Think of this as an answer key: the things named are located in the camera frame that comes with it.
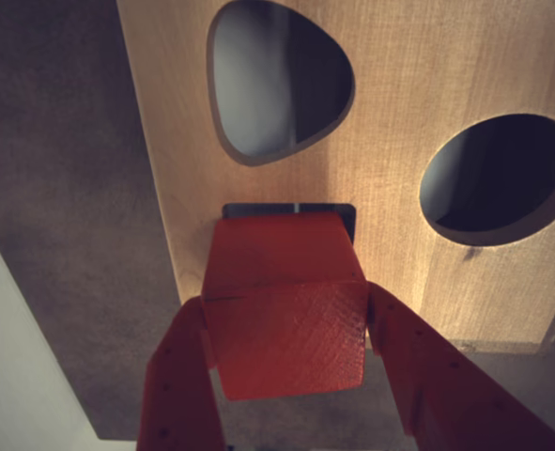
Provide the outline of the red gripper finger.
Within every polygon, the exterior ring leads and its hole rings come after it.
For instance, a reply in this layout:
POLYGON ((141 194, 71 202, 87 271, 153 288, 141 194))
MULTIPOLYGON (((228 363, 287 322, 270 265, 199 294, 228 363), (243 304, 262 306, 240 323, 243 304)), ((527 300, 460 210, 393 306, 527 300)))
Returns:
POLYGON ((227 448, 209 375, 214 366, 195 297, 178 310, 147 364, 138 450, 227 448))
POLYGON ((375 283, 368 332, 421 450, 555 450, 555 431, 375 283))

